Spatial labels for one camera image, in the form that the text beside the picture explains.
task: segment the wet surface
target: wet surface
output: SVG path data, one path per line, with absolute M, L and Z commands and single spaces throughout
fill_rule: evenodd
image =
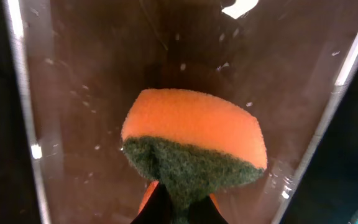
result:
M 229 100 L 260 122 L 264 178 L 217 194 L 229 223 L 270 223 L 358 31 L 358 1 L 23 1 L 35 126 L 53 223 L 130 223 L 146 180 L 120 152 L 145 88 Z

